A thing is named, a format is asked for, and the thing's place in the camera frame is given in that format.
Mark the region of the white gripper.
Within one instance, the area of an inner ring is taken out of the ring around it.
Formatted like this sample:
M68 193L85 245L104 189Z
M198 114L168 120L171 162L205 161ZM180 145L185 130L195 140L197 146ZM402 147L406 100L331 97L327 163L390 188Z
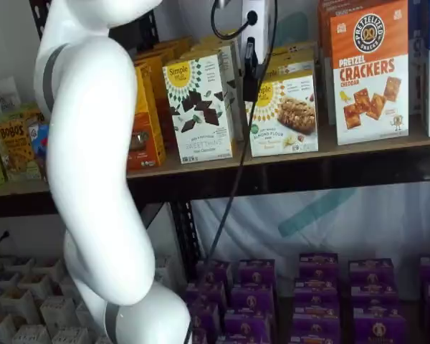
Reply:
M255 12L257 21L241 33L240 52L244 57L243 99L255 101L259 89L259 76L269 51L271 33L271 1L243 0L242 21L248 20L249 12Z

